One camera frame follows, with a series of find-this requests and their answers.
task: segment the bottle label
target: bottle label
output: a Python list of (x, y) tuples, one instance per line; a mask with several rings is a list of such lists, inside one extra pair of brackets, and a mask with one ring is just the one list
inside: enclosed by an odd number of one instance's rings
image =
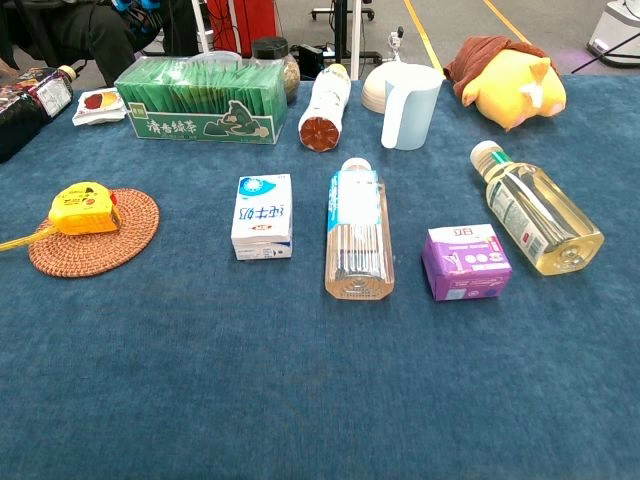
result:
[(549, 246), (549, 242), (501, 180), (491, 188), (489, 208), (493, 210), (531, 263), (537, 264)]
[(512, 160), (506, 153), (502, 151), (491, 152), (491, 157), (495, 160), (498, 165), (502, 165), (503, 163), (511, 163)]
[(37, 95), (47, 115), (51, 118), (55, 117), (64, 107), (71, 103), (71, 94), (67, 90), (66, 83), (61, 78), (46, 82), (38, 89)]
[(351, 79), (344, 67), (332, 65), (318, 74), (309, 106), (300, 117), (298, 131), (310, 118), (326, 118), (342, 133), (342, 113), (349, 101)]
[(378, 174), (368, 170), (340, 170), (331, 177), (327, 232), (337, 225), (380, 224)]

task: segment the white milk box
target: white milk box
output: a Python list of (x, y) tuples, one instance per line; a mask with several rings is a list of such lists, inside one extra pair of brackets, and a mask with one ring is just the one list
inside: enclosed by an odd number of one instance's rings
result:
[(241, 177), (231, 227), (238, 260), (289, 258), (292, 250), (291, 177)]

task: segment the water bottle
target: water bottle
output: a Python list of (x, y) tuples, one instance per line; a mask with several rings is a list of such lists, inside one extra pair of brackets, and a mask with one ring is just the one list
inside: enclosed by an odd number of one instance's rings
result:
[(604, 235), (541, 168), (512, 161), (492, 141), (476, 145), (471, 162), (489, 208), (540, 273), (575, 272), (593, 260)]
[(385, 186), (363, 158), (331, 177), (325, 288), (343, 300), (379, 300), (393, 291)]

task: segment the glass jar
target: glass jar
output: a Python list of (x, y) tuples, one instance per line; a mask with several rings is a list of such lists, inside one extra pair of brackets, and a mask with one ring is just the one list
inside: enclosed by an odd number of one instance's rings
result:
[(284, 60), (284, 91), (287, 103), (291, 103), (298, 95), (300, 86), (300, 67), (289, 53), (289, 43), (283, 37), (259, 38), (252, 45), (253, 57), (257, 60)]

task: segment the woven rattan coaster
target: woven rattan coaster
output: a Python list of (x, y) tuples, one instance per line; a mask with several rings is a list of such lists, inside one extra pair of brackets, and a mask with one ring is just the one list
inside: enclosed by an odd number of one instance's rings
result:
[[(122, 225), (117, 232), (65, 235), (56, 233), (29, 246), (31, 263), (54, 277), (89, 277), (128, 262), (151, 241), (160, 211), (153, 199), (130, 188), (115, 193)], [(50, 226), (49, 220), (38, 230)]]

